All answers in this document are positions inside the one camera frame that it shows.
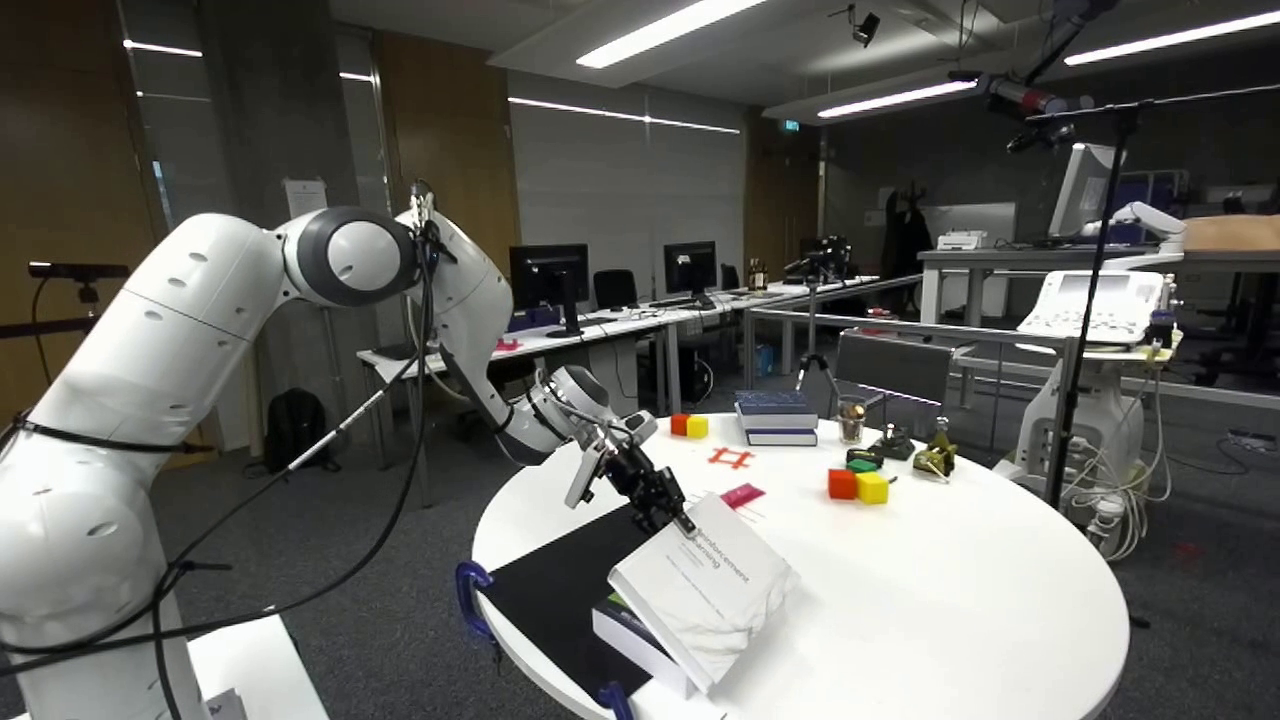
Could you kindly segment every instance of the chair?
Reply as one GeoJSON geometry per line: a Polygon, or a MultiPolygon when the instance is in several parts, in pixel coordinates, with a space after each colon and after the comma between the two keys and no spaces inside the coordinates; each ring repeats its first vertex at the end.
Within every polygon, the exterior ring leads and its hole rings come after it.
{"type": "Polygon", "coordinates": [[[637,271],[626,268],[598,268],[590,282],[594,282],[594,308],[632,308],[641,301],[637,271]]]}
{"type": "Polygon", "coordinates": [[[907,423],[913,437],[932,432],[932,414],[947,398],[952,349],[913,344],[897,336],[840,332],[835,391],[845,398],[880,404],[880,423],[907,423]]]}

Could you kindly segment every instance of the small object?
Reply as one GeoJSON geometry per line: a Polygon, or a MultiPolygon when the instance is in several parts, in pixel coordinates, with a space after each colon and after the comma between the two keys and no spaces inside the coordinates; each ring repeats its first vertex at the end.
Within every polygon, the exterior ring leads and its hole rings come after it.
{"type": "Polygon", "coordinates": [[[826,468],[826,495],[832,495],[832,498],[854,498],[854,470],[848,470],[848,468],[826,468]]]}
{"type": "Polygon", "coordinates": [[[860,470],[854,474],[854,498],[865,504],[889,504],[889,480],[880,470],[860,470]]]}
{"type": "Polygon", "coordinates": [[[765,489],[755,489],[755,483],[739,483],[739,489],[720,490],[720,498],[722,498],[727,508],[745,508],[745,504],[750,504],[755,495],[765,495],[765,489]]]}
{"type": "Polygon", "coordinates": [[[848,448],[845,452],[845,468],[853,470],[876,470],[880,468],[880,456],[870,448],[848,448]]]}
{"type": "Polygon", "coordinates": [[[688,414],[684,437],[688,437],[688,440],[713,437],[713,421],[707,421],[707,414],[688,414]]]}
{"type": "Polygon", "coordinates": [[[882,437],[870,443],[870,456],[892,456],[892,459],[907,459],[913,456],[913,437],[900,432],[897,423],[882,423],[882,437]]]}
{"type": "Polygon", "coordinates": [[[860,440],[866,423],[866,406],[865,404],[840,404],[840,432],[845,440],[860,440]]]}
{"type": "Polygon", "coordinates": [[[954,470],[954,443],[952,443],[947,414],[934,414],[932,440],[922,452],[915,452],[913,468],[922,474],[952,474],[954,470]]]}

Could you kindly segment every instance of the white table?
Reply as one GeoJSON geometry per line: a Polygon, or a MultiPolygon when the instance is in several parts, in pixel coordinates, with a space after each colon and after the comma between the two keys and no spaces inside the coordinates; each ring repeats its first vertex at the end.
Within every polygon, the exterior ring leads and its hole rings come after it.
{"type": "MultiPolygon", "coordinates": [[[[716,448],[745,448],[732,414],[713,414],[713,440],[668,427],[647,440],[688,495],[765,489],[745,516],[799,588],[713,697],[643,682],[637,717],[1078,720],[1103,709],[1129,653],[1129,602],[1048,504],[966,459],[952,480],[889,463],[882,508],[826,498],[822,474],[848,448],[835,423],[819,427],[819,448],[750,448],[749,468],[707,463],[716,448]]],[[[561,448],[516,470],[483,508],[471,560],[500,566],[618,504],[602,480],[594,504],[567,512],[573,468],[576,448],[561,448]]],[[[609,717],[486,601],[479,613],[553,700],[609,717]]]]}

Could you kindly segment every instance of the robotic arm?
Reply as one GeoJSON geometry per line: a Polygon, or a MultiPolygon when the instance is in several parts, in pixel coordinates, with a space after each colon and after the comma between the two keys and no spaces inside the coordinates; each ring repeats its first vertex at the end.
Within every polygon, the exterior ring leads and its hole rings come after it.
{"type": "MultiPolygon", "coordinates": [[[[486,385],[486,354],[510,314],[507,281],[423,200],[400,225],[311,213],[269,230],[234,214],[193,214],[132,271],[0,448],[0,649],[28,658],[148,635],[148,606],[169,573],[148,489],[269,314],[295,297],[355,308],[414,282],[427,290],[447,367],[465,377],[510,456],[530,463],[576,440],[637,508],[681,516],[681,483],[652,470],[643,437],[612,414],[590,370],[561,367],[516,404],[486,385]]],[[[178,622],[173,596],[159,615],[162,627],[178,622]]],[[[169,640],[162,655],[178,717],[199,720],[184,644],[169,640]]],[[[19,687],[35,720],[169,717],[148,644],[25,673],[19,687]]]]}

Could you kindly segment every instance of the floor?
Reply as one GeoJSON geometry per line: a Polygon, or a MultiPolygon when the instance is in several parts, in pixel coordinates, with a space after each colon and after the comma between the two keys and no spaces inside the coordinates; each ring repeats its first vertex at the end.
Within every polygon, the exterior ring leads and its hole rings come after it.
{"type": "MultiPolygon", "coordinates": [[[[727,406],[739,377],[720,377],[701,406],[727,406]]],[[[954,412],[966,456],[994,459],[1029,387],[976,387],[954,412]]],[[[510,665],[471,640],[456,615],[453,564],[467,554],[477,516],[516,470],[492,440],[461,432],[456,404],[432,397],[427,489],[389,549],[342,588],[287,615],[295,649],[338,720],[556,720],[563,717],[510,665]]],[[[1266,720],[1280,713],[1280,456],[1274,414],[1168,398],[1176,495],[1151,512],[1138,552],[1115,564],[1131,606],[1131,653],[1103,720],[1266,720]]],[[[403,437],[389,452],[342,448],[338,470],[307,468],[221,531],[205,573],[178,588],[187,621],[290,601],[342,573],[371,544],[403,480],[403,437]]],[[[162,470],[155,512],[169,549],[214,508],[258,489],[244,456],[162,470]]],[[[0,717],[19,709],[0,687],[0,717]]]]}

